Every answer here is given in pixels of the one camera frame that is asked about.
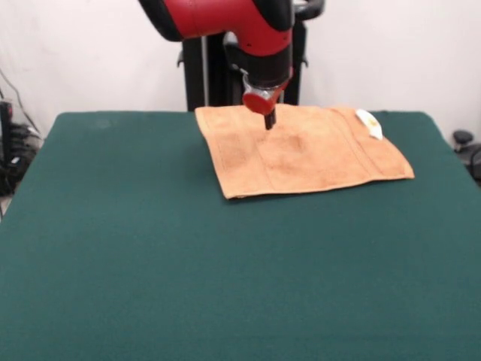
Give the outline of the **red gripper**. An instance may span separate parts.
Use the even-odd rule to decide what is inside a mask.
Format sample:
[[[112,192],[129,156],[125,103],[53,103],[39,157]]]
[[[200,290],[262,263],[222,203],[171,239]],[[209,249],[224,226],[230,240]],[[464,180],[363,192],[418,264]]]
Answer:
[[[249,81],[248,74],[243,74],[244,93],[242,95],[242,102],[250,111],[264,115],[266,130],[271,130],[277,122],[277,101],[281,93],[287,88],[293,72],[293,67],[291,67],[287,80],[279,86],[271,88],[253,86]]]

